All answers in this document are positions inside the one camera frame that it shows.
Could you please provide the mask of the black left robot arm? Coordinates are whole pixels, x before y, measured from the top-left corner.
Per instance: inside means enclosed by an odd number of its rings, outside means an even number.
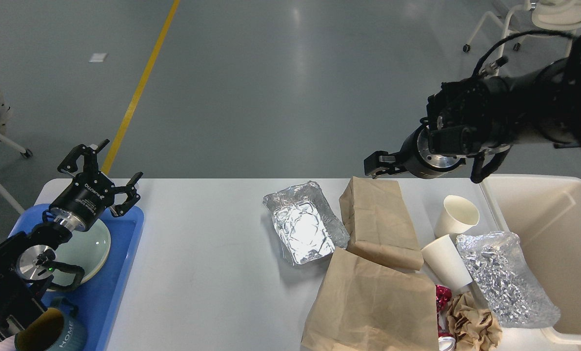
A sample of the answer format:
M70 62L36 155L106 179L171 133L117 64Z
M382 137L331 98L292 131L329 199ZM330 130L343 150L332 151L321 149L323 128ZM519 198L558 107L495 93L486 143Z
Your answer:
M0 341L30 327L47 307L47 290L69 293L81 285L85 270L58 261L57 249L74 233L86 233L109 210L123 217L140 200L135 173L125 186L116 186L99 169L97 155L109 144L79 144L58 165L72 178L69 186L42 213L29 233L19 232L0 243Z

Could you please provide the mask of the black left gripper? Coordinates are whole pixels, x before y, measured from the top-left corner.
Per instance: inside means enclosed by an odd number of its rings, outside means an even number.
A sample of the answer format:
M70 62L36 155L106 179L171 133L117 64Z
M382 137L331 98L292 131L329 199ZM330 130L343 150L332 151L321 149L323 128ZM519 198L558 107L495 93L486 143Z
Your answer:
M66 227L70 231L88 231L107 208L113 217L123 217L140 200L136 185L143 173L135 173L125 186L116 186L100 171L97 154L109 143L105 139L98 146L79 144L58 165L58 172L73 180L49 205L49 213L57 222L69 222ZM122 203L116 203L119 194L126 195Z

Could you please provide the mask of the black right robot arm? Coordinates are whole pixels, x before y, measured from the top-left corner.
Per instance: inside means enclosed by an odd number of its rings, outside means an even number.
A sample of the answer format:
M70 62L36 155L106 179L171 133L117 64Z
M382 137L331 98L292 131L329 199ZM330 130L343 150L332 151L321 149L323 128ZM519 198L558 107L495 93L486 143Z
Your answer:
M556 30L530 34L573 40L566 58L520 77L498 76L507 63L487 58L511 34L494 44L476 63L471 76L444 82L428 97L426 117L397 153L375 151L363 162L364 174L378 178L409 173L438 178L473 165L471 182L495 173L515 144L551 142L556 149L581 148L581 35Z

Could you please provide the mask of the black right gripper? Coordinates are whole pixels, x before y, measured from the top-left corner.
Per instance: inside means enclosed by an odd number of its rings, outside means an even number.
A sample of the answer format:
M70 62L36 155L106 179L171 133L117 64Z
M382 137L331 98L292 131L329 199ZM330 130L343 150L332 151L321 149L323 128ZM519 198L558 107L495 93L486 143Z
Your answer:
M432 179L452 173L465 164L464 158L431 153L427 128L420 126L402 143L400 153L375 151L366 157L364 175L379 178L410 173L418 178Z

